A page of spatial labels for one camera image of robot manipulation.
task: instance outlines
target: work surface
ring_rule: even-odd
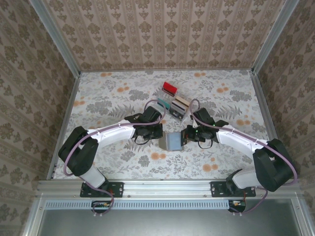
[[[252,136],[268,138],[247,70],[90,72],[82,73],[80,79],[65,138],[77,126],[100,128],[142,113],[165,81],[199,99],[215,121],[223,119]],[[185,128],[170,115],[162,123],[166,132]],[[183,151],[167,152],[158,147],[158,140],[142,146],[125,140],[99,148],[94,164],[109,179],[205,179],[226,178],[237,169],[252,166],[253,160],[217,143],[203,150],[190,142]],[[54,178],[72,178],[63,174],[60,159]]]

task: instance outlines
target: patterned wallpaper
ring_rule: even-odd
[[[27,0],[0,0],[0,235],[18,235],[45,179],[74,79]]]
[[[315,218],[315,1],[298,3],[259,78]]]
[[[249,68],[284,0],[44,0],[82,71]]]

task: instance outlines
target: red block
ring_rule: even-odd
[[[168,91],[168,92],[170,92],[172,94],[175,94],[176,91],[177,91],[177,88],[172,86],[168,82],[164,82],[163,89],[165,89],[166,91]]]

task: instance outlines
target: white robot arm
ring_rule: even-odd
[[[232,193],[253,186],[262,186],[274,192],[293,175],[296,178],[292,160],[278,139],[257,139],[235,129],[226,121],[215,122],[205,108],[193,112],[192,118],[193,126],[188,125],[182,131],[182,137],[186,140],[205,142],[208,139],[228,145],[253,159],[254,167],[236,170],[226,178],[227,187]]]
[[[162,137],[163,129],[162,124],[159,124],[157,120],[162,117],[160,112],[149,106],[144,113],[126,117],[107,127],[89,130],[81,126],[76,127],[59,150],[58,156],[72,174],[94,188],[106,188],[108,180],[93,165],[97,148],[120,140],[132,138],[136,140],[138,136],[142,136],[147,141],[159,139]]]

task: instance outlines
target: purple cable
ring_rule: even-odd
[[[273,152],[275,155],[277,155],[278,157],[280,157],[292,170],[293,172],[293,175],[294,175],[294,179],[292,182],[290,183],[285,183],[283,186],[288,186],[288,185],[293,185],[297,182],[297,172],[294,168],[294,166],[283,156],[281,155],[279,152],[277,152],[276,150],[274,150],[273,148],[269,147],[268,145],[264,144],[263,142],[259,141],[258,139],[255,139],[255,138],[252,138],[251,136],[247,135],[247,134],[244,134],[242,132],[239,132],[238,130],[232,130],[232,129],[229,129],[229,128],[225,128],[225,127],[217,127],[217,126],[212,126],[212,125],[208,125],[202,121],[200,121],[194,114],[193,114],[193,111],[192,111],[192,103],[194,101],[197,101],[198,102],[198,109],[200,108],[200,102],[198,99],[194,98],[191,102],[190,102],[190,105],[189,105],[189,110],[190,110],[190,113],[192,115],[192,117],[197,121],[199,122],[200,124],[202,125],[205,125],[207,127],[210,127],[210,128],[214,128],[214,129],[219,129],[219,130],[225,130],[225,131],[228,131],[228,132],[231,132],[231,133],[235,133],[235,134],[238,134],[240,136],[242,136],[243,138],[246,138],[252,142],[256,142],[257,144],[260,144],[262,145],[263,147],[267,148],[268,150],[270,150],[271,152]]]

